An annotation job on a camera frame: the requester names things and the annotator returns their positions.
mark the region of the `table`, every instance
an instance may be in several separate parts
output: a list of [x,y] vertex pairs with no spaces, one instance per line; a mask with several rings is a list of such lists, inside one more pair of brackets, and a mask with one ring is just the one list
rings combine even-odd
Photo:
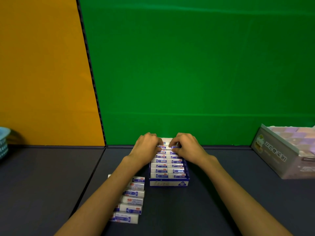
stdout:
[[10,148],[0,161],[0,235],[54,235],[103,149]]
[[[105,150],[80,202],[107,179],[131,148]],[[282,180],[250,148],[207,150],[227,172],[294,235],[314,235],[315,180]],[[150,187],[148,166],[137,176],[146,177],[143,213],[137,225],[109,222],[103,235],[240,235],[237,226],[207,176],[188,164],[186,188]]]

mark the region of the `blue basket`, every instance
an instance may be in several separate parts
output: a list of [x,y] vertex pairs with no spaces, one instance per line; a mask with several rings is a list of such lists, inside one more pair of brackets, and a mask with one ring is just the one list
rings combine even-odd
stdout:
[[0,127],[0,159],[8,153],[8,144],[6,137],[10,134],[11,130],[6,127]]

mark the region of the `forearm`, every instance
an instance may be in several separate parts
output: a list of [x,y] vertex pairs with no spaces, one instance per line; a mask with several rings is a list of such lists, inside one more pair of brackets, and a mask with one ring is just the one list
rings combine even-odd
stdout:
[[142,166],[124,157],[113,174],[60,228],[55,236],[100,235],[131,178]]
[[242,235],[291,235],[223,169],[207,156],[199,166],[206,172]]

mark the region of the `orange panel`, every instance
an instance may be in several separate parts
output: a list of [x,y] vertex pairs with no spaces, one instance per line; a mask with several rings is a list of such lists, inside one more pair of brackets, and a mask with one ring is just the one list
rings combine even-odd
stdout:
[[0,126],[15,143],[104,146],[76,0],[1,0],[0,23]]

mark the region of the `cartoon character illustration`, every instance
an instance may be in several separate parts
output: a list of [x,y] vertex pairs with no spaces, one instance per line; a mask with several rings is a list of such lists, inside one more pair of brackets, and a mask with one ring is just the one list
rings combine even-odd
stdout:
[[255,148],[260,152],[262,153],[262,146],[264,145],[265,143],[265,139],[263,137],[262,134],[260,134],[257,139],[256,139],[256,142],[255,142]]

